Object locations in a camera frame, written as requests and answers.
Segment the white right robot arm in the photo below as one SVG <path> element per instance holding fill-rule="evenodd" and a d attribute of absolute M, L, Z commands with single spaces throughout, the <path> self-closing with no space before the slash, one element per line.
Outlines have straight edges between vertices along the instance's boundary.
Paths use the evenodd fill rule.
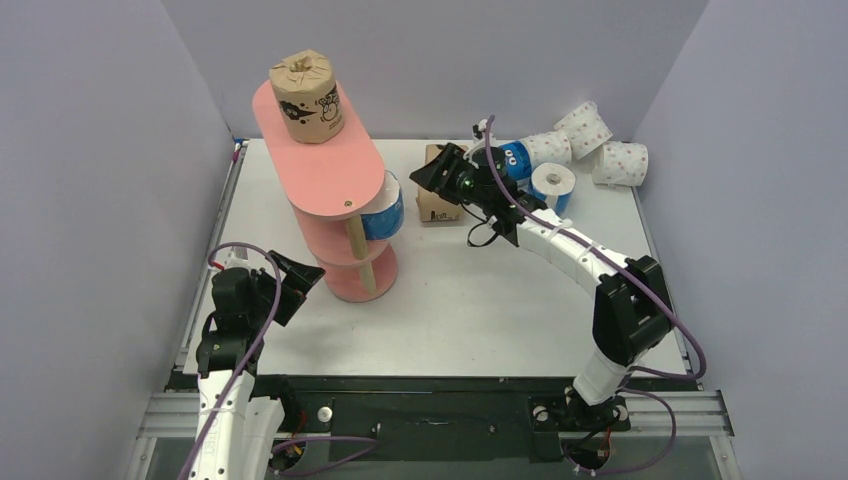
<path fill-rule="evenodd" d="M 659 263 L 620 254 L 572 227 L 509 177 L 498 147 L 468 153 L 455 143 L 430 145 L 409 177 L 445 202 L 478 208 L 498 237 L 546 260 L 587 292 L 592 352 L 563 403 L 572 424 L 592 425 L 636 366 L 672 334 Z"/>

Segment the brown paper roll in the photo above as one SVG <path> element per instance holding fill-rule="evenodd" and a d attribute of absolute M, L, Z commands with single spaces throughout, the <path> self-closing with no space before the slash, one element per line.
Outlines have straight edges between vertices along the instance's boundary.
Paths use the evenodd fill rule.
<path fill-rule="evenodd" d="M 337 81 L 330 60 L 307 49 L 269 70 L 269 81 L 289 136 L 304 144 L 322 144 L 344 126 Z"/>

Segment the blue roll front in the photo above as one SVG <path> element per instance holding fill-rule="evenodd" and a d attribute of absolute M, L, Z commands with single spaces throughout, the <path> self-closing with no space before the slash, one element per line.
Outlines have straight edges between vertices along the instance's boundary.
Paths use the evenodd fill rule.
<path fill-rule="evenodd" d="M 365 238 L 387 240 L 398 233 L 404 222 L 404 201 L 401 185 L 389 170 L 378 195 L 361 213 Z"/>

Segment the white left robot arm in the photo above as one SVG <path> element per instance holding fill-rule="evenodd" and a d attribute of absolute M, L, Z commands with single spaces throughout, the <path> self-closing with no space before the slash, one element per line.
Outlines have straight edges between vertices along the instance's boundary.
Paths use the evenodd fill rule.
<path fill-rule="evenodd" d="M 256 269 L 246 258 L 250 245 L 228 246 L 227 260 L 211 279 L 214 308 L 195 352 L 198 425 L 181 479 L 264 478 L 276 432 L 298 416 L 290 395 L 254 395 L 256 369 L 271 324 L 287 325 L 325 271 L 275 251 L 263 255 L 269 271 Z"/>

